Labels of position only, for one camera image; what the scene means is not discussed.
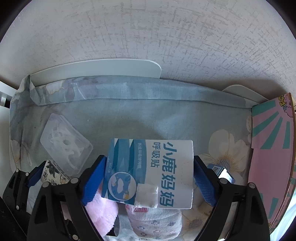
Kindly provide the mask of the black white floral small item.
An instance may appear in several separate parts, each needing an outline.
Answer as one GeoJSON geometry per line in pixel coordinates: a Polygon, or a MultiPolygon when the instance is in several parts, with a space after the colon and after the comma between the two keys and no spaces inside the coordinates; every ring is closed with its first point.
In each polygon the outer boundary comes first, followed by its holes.
{"type": "Polygon", "coordinates": [[[71,178],[53,161],[47,160],[41,175],[41,182],[49,182],[52,185],[67,184],[71,178]]]}

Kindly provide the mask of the clear plastic case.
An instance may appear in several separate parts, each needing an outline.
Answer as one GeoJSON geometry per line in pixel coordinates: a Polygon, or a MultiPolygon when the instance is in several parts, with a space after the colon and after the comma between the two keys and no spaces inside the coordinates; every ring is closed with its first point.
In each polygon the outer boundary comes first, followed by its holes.
{"type": "Polygon", "coordinates": [[[55,163],[68,176],[77,175],[93,150],[93,145],[66,118],[51,114],[40,138],[55,163]]]}

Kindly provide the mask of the small blue barcode box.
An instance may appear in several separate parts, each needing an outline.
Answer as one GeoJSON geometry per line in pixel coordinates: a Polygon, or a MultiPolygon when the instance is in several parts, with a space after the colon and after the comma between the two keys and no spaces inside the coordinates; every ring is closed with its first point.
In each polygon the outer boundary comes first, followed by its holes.
{"type": "Polygon", "coordinates": [[[230,183],[234,184],[235,179],[233,176],[227,171],[225,167],[216,165],[216,164],[208,164],[207,168],[211,169],[214,171],[214,173],[218,176],[218,178],[224,178],[228,180],[230,183]]]}

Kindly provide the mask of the pink fluffy puff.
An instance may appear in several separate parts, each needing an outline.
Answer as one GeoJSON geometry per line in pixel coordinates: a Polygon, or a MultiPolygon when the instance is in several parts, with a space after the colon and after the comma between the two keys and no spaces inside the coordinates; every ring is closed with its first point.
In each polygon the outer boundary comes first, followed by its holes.
{"type": "Polygon", "coordinates": [[[92,201],[88,202],[85,209],[97,229],[103,237],[114,227],[119,207],[117,202],[101,196],[102,185],[99,186],[92,201]]]}

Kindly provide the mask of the floral sock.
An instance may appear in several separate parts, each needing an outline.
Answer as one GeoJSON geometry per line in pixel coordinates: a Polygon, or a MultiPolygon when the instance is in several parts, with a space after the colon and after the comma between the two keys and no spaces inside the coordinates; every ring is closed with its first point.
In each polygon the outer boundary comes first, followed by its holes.
{"type": "Polygon", "coordinates": [[[138,237],[171,240],[182,230],[182,213],[178,209],[125,206],[128,219],[138,237]]]}

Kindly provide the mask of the white blue nasal strip box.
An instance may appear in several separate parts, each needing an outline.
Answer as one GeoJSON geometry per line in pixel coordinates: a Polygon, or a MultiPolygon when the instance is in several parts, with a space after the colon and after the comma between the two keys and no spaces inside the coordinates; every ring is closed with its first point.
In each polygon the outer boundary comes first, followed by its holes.
{"type": "Polygon", "coordinates": [[[145,208],[191,209],[193,141],[113,138],[102,197],[145,208]]]}

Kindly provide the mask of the pink teal cardboard box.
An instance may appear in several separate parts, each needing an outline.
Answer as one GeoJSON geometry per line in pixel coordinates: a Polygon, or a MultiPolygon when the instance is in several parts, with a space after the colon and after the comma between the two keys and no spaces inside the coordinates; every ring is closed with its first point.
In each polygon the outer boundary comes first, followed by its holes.
{"type": "Polygon", "coordinates": [[[286,93],[252,108],[248,181],[257,186],[269,226],[280,224],[295,190],[295,108],[286,93]]]}

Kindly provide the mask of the floral blue bed sheet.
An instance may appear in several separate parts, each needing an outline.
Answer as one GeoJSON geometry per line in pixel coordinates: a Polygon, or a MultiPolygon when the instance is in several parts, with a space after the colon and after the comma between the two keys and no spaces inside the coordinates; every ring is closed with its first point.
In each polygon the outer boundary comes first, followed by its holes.
{"type": "Polygon", "coordinates": [[[35,87],[25,78],[10,107],[12,154],[23,171],[48,159],[40,138],[53,113],[93,145],[87,166],[107,153],[112,138],[192,140],[205,163],[247,182],[252,119],[241,97],[173,80],[104,76],[35,87]]]}

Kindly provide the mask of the white plastic bed guard left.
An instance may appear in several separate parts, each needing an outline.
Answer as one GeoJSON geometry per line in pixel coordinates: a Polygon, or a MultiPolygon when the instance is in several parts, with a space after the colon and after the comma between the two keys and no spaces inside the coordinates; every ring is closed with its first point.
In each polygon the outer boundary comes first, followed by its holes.
{"type": "Polygon", "coordinates": [[[51,67],[30,75],[35,86],[59,80],[88,76],[137,76],[160,78],[161,66],[143,59],[96,59],[51,67]]]}

